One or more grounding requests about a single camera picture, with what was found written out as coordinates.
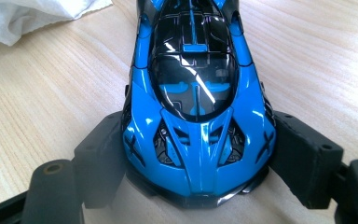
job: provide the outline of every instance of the white paper towel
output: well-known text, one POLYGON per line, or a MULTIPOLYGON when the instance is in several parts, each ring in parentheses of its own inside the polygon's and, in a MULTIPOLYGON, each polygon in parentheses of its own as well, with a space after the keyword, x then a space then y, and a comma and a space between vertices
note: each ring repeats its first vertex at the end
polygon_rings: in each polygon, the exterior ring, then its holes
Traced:
POLYGON ((12 46, 37 28, 76 20, 111 4, 111 0, 0 0, 0 42, 12 46))

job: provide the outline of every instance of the car windshield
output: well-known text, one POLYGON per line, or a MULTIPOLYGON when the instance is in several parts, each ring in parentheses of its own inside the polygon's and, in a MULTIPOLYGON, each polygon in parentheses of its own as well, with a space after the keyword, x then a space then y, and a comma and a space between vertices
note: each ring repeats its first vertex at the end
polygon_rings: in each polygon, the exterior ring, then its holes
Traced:
POLYGON ((193 121, 226 109, 237 81, 234 60, 224 53, 158 56, 151 72, 156 96, 164 107, 193 121))

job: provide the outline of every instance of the toy car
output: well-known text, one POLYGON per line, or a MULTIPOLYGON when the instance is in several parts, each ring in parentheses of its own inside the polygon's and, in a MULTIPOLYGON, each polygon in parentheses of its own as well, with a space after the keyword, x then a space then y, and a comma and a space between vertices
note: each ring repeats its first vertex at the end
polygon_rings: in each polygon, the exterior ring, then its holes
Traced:
POLYGON ((138 0, 122 116, 136 178, 182 206, 253 189, 275 142, 236 0, 138 0))

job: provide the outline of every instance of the wooden table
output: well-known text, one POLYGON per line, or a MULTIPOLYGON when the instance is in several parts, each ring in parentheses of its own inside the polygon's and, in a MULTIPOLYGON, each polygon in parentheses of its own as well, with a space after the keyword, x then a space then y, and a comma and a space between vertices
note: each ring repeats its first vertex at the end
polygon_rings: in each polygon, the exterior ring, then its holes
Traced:
MULTIPOLYGON (((241 0, 241 18, 274 108, 343 146, 346 163, 358 158, 358 1, 241 0)), ((0 44, 0 202, 27 190, 40 164, 71 159, 96 124, 121 109, 136 25, 135 1, 117 0, 13 47, 0 44)), ((106 213, 116 223, 331 223, 335 207, 307 210, 272 173, 213 210, 146 198, 124 180, 106 213)))

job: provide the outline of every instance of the light wood tabletop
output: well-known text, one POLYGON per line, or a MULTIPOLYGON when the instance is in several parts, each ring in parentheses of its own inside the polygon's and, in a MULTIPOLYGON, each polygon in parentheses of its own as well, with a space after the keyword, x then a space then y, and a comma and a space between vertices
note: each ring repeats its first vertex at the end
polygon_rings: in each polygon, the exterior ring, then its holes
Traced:
MULTIPOLYGON (((274 109, 344 147, 346 163, 358 159, 358 1, 241 0, 241 18, 274 109)), ((115 0, 0 44, 0 202, 26 191, 37 166, 72 159, 122 109, 136 26, 135 1, 115 0)), ((209 210, 145 197, 124 179, 105 212, 115 223, 332 223, 335 208, 307 210, 271 172, 251 194, 209 210)))

